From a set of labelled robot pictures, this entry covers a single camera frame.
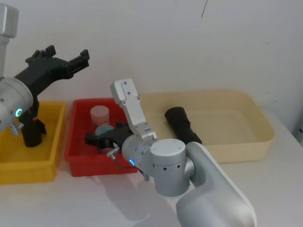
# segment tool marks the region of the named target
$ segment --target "blue led light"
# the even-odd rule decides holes
[[[134,166],[134,160],[130,159],[129,162]]]
[[[21,116],[21,114],[22,114],[22,109],[17,109],[17,111],[16,111],[16,117]]]

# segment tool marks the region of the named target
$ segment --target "black object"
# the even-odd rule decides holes
[[[85,143],[98,149],[114,148],[114,144],[116,144],[120,148],[120,151],[122,151],[123,143],[131,135],[133,135],[133,132],[130,130],[128,124],[116,122],[115,129],[109,130],[99,136],[88,132],[85,137]]]
[[[24,124],[21,129],[25,146],[33,148],[42,142],[41,134],[46,134],[45,125],[37,117],[39,110],[39,101],[37,97],[34,99],[34,104],[24,112],[19,121]]]
[[[71,79],[73,75],[89,66],[89,52],[84,50],[80,56],[71,61],[53,58],[56,54],[53,45],[45,51],[35,53],[25,60],[28,67],[15,76],[23,82],[33,95],[33,105],[18,119],[24,124],[21,129],[27,147],[38,146],[42,142],[42,134],[46,134],[45,125],[38,119],[39,101],[37,96],[57,80]]]
[[[45,51],[35,51],[30,58],[25,60],[28,67],[15,76],[28,87],[33,97],[55,81],[71,79],[75,73],[89,66],[88,50],[82,51],[80,56],[71,61],[53,58],[55,54],[53,45],[47,47]]]
[[[182,107],[173,107],[165,113],[165,118],[174,131],[178,140],[185,144],[198,142],[202,144],[200,138],[190,128],[190,121]]]

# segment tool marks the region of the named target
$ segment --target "white wall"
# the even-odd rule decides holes
[[[303,105],[302,0],[6,0],[20,11],[5,76],[34,50],[54,44],[90,67],[42,100],[111,96],[135,79],[141,92],[233,88],[250,94],[294,130]]]

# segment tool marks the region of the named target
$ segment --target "green led light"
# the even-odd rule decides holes
[[[16,111],[16,117],[21,116],[21,114],[22,114],[22,109],[17,109],[17,111]]]

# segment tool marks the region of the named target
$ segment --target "white plastic cup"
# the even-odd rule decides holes
[[[109,125],[109,109],[104,105],[94,106],[90,110],[91,122],[96,126]]]

